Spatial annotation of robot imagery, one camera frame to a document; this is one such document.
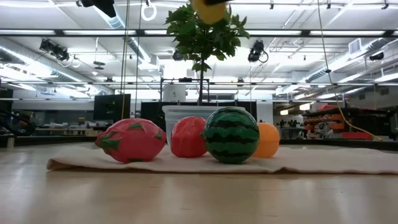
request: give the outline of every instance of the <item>tree trunk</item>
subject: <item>tree trunk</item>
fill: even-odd
[[[200,67],[200,84],[199,84],[199,106],[202,105],[202,101],[203,101],[203,74],[205,72],[205,59],[200,56],[200,63],[201,63],[201,67]]]

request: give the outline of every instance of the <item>green striped ball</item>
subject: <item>green striped ball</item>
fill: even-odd
[[[256,151],[259,127],[247,111],[228,107],[215,111],[203,133],[208,152],[227,164],[239,164]]]

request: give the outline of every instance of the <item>potted tree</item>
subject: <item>potted tree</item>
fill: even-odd
[[[247,17],[240,21],[239,15],[232,15],[231,7],[222,20],[212,25],[205,24],[191,4],[169,11],[167,34],[175,35],[174,42],[178,42],[175,48],[183,59],[194,61],[192,70],[200,71],[199,105],[203,99],[203,74],[211,70],[206,60],[212,55],[218,60],[234,57],[236,48],[241,46],[239,37],[250,38],[244,30],[246,21]]]

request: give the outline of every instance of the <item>toy fruit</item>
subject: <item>toy fruit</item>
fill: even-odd
[[[177,157],[200,157],[207,152],[201,134],[205,131],[206,120],[197,117],[183,118],[175,124],[171,149]]]
[[[271,158],[279,148],[280,136],[278,129],[273,124],[259,123],[259,130],[260,143],[253,156],[258,158]]]
[[[206,5],[204,0],[193,0],[192,8],[198,11],[199,18],[205,22],[205,24],[214,24],[222,18],[224,18],[224,11],[226,10],[225,2]]]
[[[238,164],[257,149],[259,127],[247,111],[222,108],[208,118],[203,138],[214,158],[223,163]]]
[[[148,162],[166,143],[164,131],[152,121],[140,118],[114,123],[97,136],[95,144],[119,162]]]

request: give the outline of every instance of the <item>red tomato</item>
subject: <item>red tomato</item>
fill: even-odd
[[[164,131],[152,121],[140,118],[114,123],[95,141],[105,153],[122,163],[151,161],[165,143]]]
[[[172,153],[177,157],[200,157],[207,152],[201,134],[205,131],[206,120],[197,117],[183,118],[175,124],[172,133]]]

